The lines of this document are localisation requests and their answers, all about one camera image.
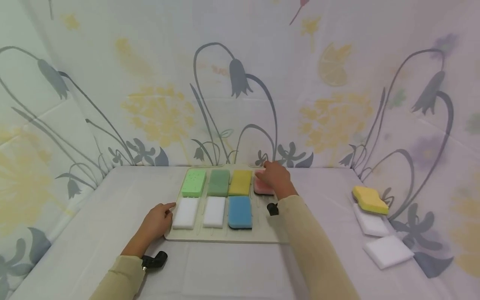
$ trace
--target white sponge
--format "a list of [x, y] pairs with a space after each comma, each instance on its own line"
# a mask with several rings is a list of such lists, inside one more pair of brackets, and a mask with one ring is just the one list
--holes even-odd
[[193, 229], [197, 216], [198, 198], [181, 198], [175, 210], [173, 229]]
[[366, 243], [363, 248], [380, 270], [404, 262], [414, 255], [414, 253], [394, 235]]
[[360, 224], [363, 233], [376, 237], [385, 237], [388, 235], [388, 228], [381, 216], [369, 214], [360, 209], [358, 204], [353, 205], [353, 212]]
[[204, 214], [204, 227], [223, 227], [225, 197], [208, 197]]

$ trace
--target wall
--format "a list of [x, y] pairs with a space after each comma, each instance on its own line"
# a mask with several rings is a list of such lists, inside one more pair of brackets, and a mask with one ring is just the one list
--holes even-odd
[[[0, 299], [19, 286], [103, 178], [89, 162], [99, 156], [90, 129], [49, 65], [23, 7], [3, 1]], [[103, 168], [105, 175], [111, 166]]]
[[22, 3], [79, 117], [59, 130], [102, 153], [85, 162], [99, 180], [128, 164], [352, 168], [446, 298], [480, 293], [474, 0]]

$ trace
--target beige sleeve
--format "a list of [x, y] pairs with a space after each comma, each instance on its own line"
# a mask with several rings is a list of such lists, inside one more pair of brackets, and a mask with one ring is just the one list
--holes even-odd
[[332, 243], [303, 199], [299, 196], [282, 199], [278, 210], [310, 299], [360, 299]]
[[145, 271], [136, 256], [117, 257], [90, 300], [132, 300], [143, 282]]

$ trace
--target person's left hand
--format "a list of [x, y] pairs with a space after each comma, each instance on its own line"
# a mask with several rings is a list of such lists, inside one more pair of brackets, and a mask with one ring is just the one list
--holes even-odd
[[151, 241], [161, 238], [172, 225], [171, 208], [176, 203], [158, 204], [148, 212], [144, 221], [138, 228], [138, 235], [145, 237]]

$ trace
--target dark green sponge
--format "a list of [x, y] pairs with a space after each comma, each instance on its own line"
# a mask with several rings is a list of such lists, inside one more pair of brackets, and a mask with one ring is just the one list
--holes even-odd
[[208, 182], [208, 196], [227, 197], [228, 182], [230, 181], [229, 170], [212, 170]]

